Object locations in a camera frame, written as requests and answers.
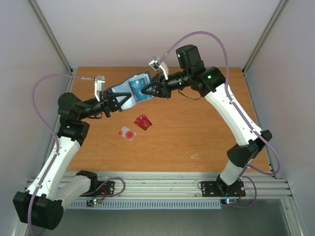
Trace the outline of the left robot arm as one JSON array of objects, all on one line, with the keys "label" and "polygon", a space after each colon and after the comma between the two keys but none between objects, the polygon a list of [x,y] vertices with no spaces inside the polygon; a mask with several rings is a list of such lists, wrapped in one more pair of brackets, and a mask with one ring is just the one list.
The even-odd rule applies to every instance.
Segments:
[{"label": "left robot arm", "polygon": [[110,117],[131,98],[129,92],[101,92],[98,98],[81,101],[75,94],[67,92],[58,99],[60,127],[54,133],[55,146],[33,183],[25,192],[17,192],[13,204],[23,223],[29,227],[55,229],[64,210],[78,197],[113,196],[112,189],[106,189],[106,182],[98,181],[97,174],[79,171],[64,187],[59,183],[72,158],[82,146],[90,125],[85,118],[104,113]]}]

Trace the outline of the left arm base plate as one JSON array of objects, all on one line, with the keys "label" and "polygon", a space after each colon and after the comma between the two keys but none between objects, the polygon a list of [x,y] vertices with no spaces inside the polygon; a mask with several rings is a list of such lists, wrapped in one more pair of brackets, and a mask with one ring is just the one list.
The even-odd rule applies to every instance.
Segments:
[{"label": "left arm base plate", "polygon": [[96,192],[93,193],[93,196],[96,197],[100,197],[100,196],[104,196],[104,194],[106,194],[106,196],[111,197],[114,194],[114,190],[115,190],[115,182],[114,181],[108,181],[106,182],[104,185],[102,185]]}]

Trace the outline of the white card red circle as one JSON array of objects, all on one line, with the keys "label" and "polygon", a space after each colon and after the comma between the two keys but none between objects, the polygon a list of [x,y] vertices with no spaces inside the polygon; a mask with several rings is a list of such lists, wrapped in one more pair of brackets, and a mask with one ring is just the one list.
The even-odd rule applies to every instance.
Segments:
[{"label": "white card red circle", "polygon": [[121,128],[118,134],[129,141],[132,141],[136,136],[136,133],[134,131],[130,130],[129,128],[125,126]]}]

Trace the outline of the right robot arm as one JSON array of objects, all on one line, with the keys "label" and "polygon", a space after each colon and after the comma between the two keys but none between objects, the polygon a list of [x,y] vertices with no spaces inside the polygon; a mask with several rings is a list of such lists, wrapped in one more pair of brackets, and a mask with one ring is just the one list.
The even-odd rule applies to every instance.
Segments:
[{"label": "right robot arm", "polygon": [[190,44],[176,50],[181,71],[169,74],[168,67],[158,57],[149,61],[157,74],[141,92],[154,97],[170,98],[173,90],[191,87],[199,92],[221,115],[230,128],[236,145],[227,151],[228,162],[218,175],[215,191],[221,196],[230,194],[242,171],[258,156],[271,140],[269,130],[262,130],[247,115],[227,84],[227,79],[216,67],[206,68],[199,50]]}]

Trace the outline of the red VIP card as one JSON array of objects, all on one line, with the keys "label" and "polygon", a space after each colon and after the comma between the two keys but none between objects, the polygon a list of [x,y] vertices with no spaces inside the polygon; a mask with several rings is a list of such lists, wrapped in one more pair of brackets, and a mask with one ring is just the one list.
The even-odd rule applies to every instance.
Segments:
[{"label": "red VIP card", "polygon": [[138,127],[140,127],[143,130],[147,130],[150,126],[152,126],[152,123],[148,120],[146,120],[145,118],[139,117],[135,120],[134,122],[135,125],[137,125]]}]

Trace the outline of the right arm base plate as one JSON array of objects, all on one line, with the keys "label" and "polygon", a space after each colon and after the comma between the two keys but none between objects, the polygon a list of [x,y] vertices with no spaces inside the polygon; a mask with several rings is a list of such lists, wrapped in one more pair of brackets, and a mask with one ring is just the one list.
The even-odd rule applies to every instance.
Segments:
[{"label": "right arm base plate", "polygon": [[221,185],[216,181],[201,181],[198,183],[203,197],[245,197],[245,187],[242,181],[232,185]]}]

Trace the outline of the blue card holder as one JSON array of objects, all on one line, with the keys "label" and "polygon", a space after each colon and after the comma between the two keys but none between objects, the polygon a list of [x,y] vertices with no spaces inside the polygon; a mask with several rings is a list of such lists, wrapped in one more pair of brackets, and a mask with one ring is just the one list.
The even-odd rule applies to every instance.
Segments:
[{"label": "blue card holder", "polygon": [[136,74],[136,75],[133,75],[133,76],[129,77],[127,80],[125,80],[124,82],[122,82],[122,83],[120,83],[118,85],[110,87],[108,89],[108,91],[111,92],[111,93],[112,92],[130,92],[131,95],[132,95],[132,106],[130,108],[132,108],[133,106],[135,106],[139,102],[135,101],[135,98],[134,98],[134,96],[132,94],[132,91],[130,89],[130,86],[129,86],[129,81],[131,80],[132,77],[135,77],[135,76],[138,76],[138,75],[143,75],[143,74],[147,74],[151,78],[151,75],[150,75],[149,71],[145,71],[143,73],[139,73],[139,74]]}]

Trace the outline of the blue VIP card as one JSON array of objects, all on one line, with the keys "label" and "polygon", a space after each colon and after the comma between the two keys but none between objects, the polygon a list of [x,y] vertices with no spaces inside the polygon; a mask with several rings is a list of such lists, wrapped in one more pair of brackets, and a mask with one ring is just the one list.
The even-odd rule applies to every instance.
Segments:
[{"label": "blue VIP card", "polygon": [[150,82],[151,78],[147,74],[138,75],[131,78],[129,81],[129,86],[136,102],[142,102],[153,98],[152,95],[143,94],[141,91]]}]

